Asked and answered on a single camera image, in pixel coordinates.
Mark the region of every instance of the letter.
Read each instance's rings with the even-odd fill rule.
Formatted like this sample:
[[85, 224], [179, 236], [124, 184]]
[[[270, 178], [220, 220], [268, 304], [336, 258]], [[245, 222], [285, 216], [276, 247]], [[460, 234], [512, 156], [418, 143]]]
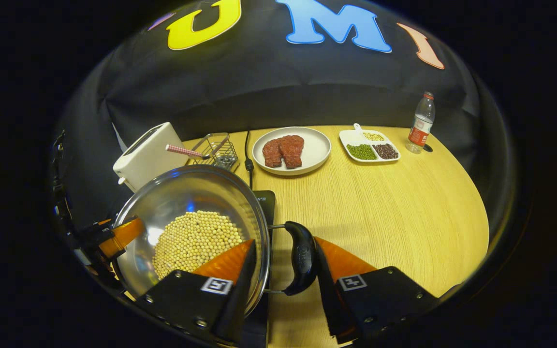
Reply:
[[391, 53], [392, 49], [384, 41], [380, 27], [375, 21], [378, 16], [371, 11], [345, 5], [335, 14], [328, 7], [315, 0], [275, 0], [287, 5], [291, 16], [293, 33], [287, 35], [292, 44], [319, 44], [324, 37], [315, 31], [313, 21], [317, 22], [334, 41], [342, 44], [347, 39], [352, 27], [356, 28], [356, 36], [352, 42], [358, 47]]
[[167, 38], [169, 48], [179, 50], [197, 46], [201, 42], [212, 40], [228, 31], [239, 21], [242, 14], [240, 0], [219, 0], [212, 4], [212, 7], [214, 6], [219, 7], [219, 19], [210, 27], [200, 31], [192, 30], [195, 16], [202, 10], [187, 14], [166, 27], [169, 31], [169, 37]]
[[444, 70], [444, 64], [442, 64], [442, 62], [438, 59], [438, 56], [435, 55], [435, 52], [433, 51], [433, 48], [431, 48], [429, 41], [427, 41], [426, 36], [414, 28], [405, 26], [405, 24], [397, 23], [397, 25], [405, 29], [405, 31], [410, 34], [412, 40], [414, 40], [416, 47], [418, 47], [416, 55], [420, 58], [420, 60], [431, 66], [435, 66], [438, 69]]

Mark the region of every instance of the steak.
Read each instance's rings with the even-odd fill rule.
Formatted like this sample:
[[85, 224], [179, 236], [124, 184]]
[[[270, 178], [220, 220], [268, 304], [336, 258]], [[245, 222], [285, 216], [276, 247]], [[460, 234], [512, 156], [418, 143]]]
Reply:
[[280, 167], [281, 165], [281, 154], [279, 151], [279, 144], [281, 138], [272, 139], [265, 143], [262, 152], [264, 153], [265, 165], [270, 168]]
[[302, 166], [300, 155], [305, 147], [305, 140], [300, 136], [284, 136], [280, 138], [278, 150], [285, 159], [287, 169], [294, 169]]

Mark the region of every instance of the stainless steel bowl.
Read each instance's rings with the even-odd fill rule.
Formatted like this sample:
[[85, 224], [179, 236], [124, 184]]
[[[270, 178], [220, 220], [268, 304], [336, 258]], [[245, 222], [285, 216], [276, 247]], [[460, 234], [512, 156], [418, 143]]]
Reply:
[[177, 168], [148, 182], [126, 202], [114, 226], [138, 216], [146, 231], [117, 258], [120, 280], [135, 298], [159, 282], [152, 258], [164, 227], [189, 211], [214, 211], [229, 216], [242, 230], [243, 240], [256, 240], [257, 259], [250, 282], [245, 315], [255, 308], [268, 279], [269, 233], [265, 216], [246, 183], [228, 170], [210, 165]]

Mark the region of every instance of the soybean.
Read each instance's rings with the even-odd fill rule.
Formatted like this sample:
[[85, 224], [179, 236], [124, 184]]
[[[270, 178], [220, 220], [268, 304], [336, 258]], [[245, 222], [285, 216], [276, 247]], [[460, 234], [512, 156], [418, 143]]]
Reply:
[[166, 225], [159, 236], [152, 258], [154, 271], [159, 279], [176, 269], [192, 272], [242, 240], [239, 229], [228, 216], [206, 211], [186, 212]]
[[377, 133], [368, 133], [368, 132], [362, 132], [362, 135], [365, 136], [365, 138], [369, 139], [370, 141], [384, 141], [384, 137], [382, 137], [381, 135], [377, 134]]

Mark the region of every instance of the white divided dish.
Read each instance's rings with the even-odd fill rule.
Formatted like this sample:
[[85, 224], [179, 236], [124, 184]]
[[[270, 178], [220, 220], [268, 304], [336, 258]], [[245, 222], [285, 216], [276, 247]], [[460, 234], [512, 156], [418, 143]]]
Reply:
[[[270, 168], [265, 165], [263, 148], [265, 143], [272, 139], [284, 136], [300, 136], [305, 140], [305, 146], [302, 148], [300, 159], [302, 166], [294, 169], [287, 169], [285, 160], [281, 161], [281, 166]], [[259, 167], [278, 175], [299, 175], [312, 172], [319, 168], [328, 159], [332, 146], [330, 139], [318, 130], [307, 127], [285, 127], [278, 130], [272, 130], [261, 136], [252, 146], [252, 158], [257, 162]]]
[[[365, 136], [363, 136], [363, 134], [362, 134], [363, 132], [380, 135], [380, 136], [384, 137], [384, 141], [370, 141], [369, 139], [365, 138]], [[393, 144], [393, 142], [391, 142], [388, 139], [387, 136], [385, 136], [383, 133], [378, 132], [377, 130], [363, 130], [360, 127], [360, 125], [358, 125], [358, 123], [354, 123], [354, 129], [353, 130], [341, 130], [341, 132], [338, 133], [338, 137], [341, 139], [341, 143], [343, 144], [343, 147], [345, 148], [345, 152], [347, 152], [347, 154], [354, 161], [360, 161], [360, 162], [396, 161], [396, 160], [401, 158], [401, 152], [399, 152], [398, 148], [396, 148], [396, 146]], [[349, 152], [349, 150], [347, 149], [347, 145], [358, 146], [358, 145], [363, 145], [363, 144], [371, 146], [371, 150], [373, 150], [373, 153], [375, 154], [375, 157], [377, 159], [375, 159], [375, 160], [361, 160], [361, 159], [358, 159], [358, 158], [354, 157], [352, 155], [352, 153]], [[396, 157], [396, 159], [385, 160], [385, 159], [381, 158], [380, 155], [378, 155], [378, 152], [372, 146], [372, 145], [385, 145], [385, 144], [389, 144], [390, 146], [392, 146], [394, 148], [394, 150], [398, 153], [398, 156]]]

